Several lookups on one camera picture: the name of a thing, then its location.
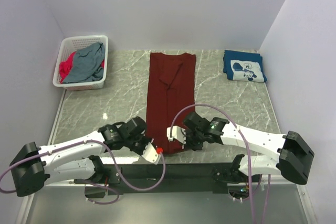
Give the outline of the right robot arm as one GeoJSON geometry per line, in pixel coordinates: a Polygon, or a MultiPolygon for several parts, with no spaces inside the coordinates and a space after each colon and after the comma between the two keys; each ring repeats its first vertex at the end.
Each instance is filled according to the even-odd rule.
{"type": "Polygon", "coordinates": [[[237,155],[232,162],[233,173],[244,175],[281,175],[298,185],[308,181],[314,152],[301,135],[267,133],[218,117],[208,121],[196,112],[183,120],[184,127],[174,126],[167,134],[183,144],[184,148],[200,150],[204,142],[244,147],[257,156],[237,155]]]}

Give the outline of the dark red t shirt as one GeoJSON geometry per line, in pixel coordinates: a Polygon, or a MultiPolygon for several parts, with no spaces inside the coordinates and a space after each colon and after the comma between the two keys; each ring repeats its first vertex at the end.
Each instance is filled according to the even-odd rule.
{"type": "Polygon", "coordinates": [[[153,144],[162,148],[164,154],[182,151],[178,141],[167,139],[166,130],[180,110],[195,103],[195,65],[196,56],[189,53],[150,53],[146,135],[154,139],[153,144]]]}

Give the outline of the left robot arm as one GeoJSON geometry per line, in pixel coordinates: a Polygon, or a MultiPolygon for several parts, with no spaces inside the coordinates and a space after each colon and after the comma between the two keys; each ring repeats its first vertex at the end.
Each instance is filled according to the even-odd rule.
{"type": "Polygon", "coordinates": [[[25,144],[10,163],[18,197],[31,195],[45,185],[70,179],[97,183],[107,172],[100,156],[123,147],[157,164],[160,160],[146,137],[146,123],[140,117],[127,122],[107,124],[92,133],[67,142],[38,147],[25,144]]]}

